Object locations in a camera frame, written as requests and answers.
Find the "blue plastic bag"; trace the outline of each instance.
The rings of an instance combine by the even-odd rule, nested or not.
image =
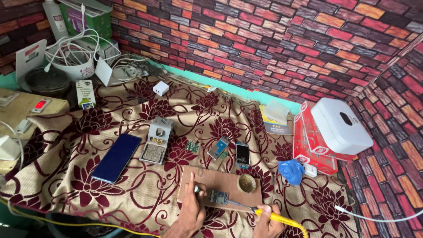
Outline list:
[[[279,161],[278,170],[279,173],[288,180],[288,183],[297,186],[301,183],[304,168],[296,159]]]

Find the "smartphone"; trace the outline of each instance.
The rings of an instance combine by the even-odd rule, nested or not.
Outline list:
[[[115,183],[140,143],[141,138],[121,134],[94,169],[91,177],[107,183]]]
[[[250,148],[248,144],[236,143],[235,164],[241,169],[248,169],[250,167]]]

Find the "red box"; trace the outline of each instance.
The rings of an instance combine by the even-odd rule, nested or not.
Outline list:
[[[310,151],[317,155],[325,155],[341,161],[349,161],[357,157],[357,155],[346,155],[332,151],[324,142],[323,136],[321,135],[316,123],[314,122],[313,116],[311,115],[311,109],[315,103],[305,101],[301,104],[299,111],[301,114],[302,123],[306,130],[306,139]]]
[[[319,172],[326,175],[338,172],[338,165],[334,158],[311,153],[307,145],[305,127],[301,118],[301,113],[294,117],[293,158],[297,159],[301,164],[308,163],[316,167]]]

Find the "blue phone back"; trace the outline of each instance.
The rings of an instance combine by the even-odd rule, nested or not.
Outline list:
[[[121,134],[94,169],[91,177],[107,183],[115,183],[140,142],[141,138]]]

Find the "floral fabric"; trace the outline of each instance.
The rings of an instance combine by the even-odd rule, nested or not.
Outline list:
[[[227,173],[248,173],[261,181],[263,203],[275,203],[283,216],[301,223],[312,238],[358,237],[356,223],[334,209],[351,210],[345,185],[336,176],[304,176],[292,186],[279,174],[278,161],[292,159],[292,136],[267,134],[256,102],[243,102],[221,93],[167,81],[164,97],[153,93],[154,77],[96,89],[98,108],[30,118],[39,130],[25,147],[22,171],[7,174],[0,196],[40,212],[86,216],[125,228],[162,235],[177,219],[183,166]],[[175,121],[163,165],[138,157],[156,116]],[[122,133],[142,138],[115,184],[91,178],[101,158]],[[227,136],[231,144],[224,159],[207,151]],[[185,150],[188,141],[197,153]],[[250,168],[235,165],[235,142],[250,147]],[[257,216],[206,208],[207,217],[195,237],[251,237]],[[288,227],[281,237],[302,237]]]

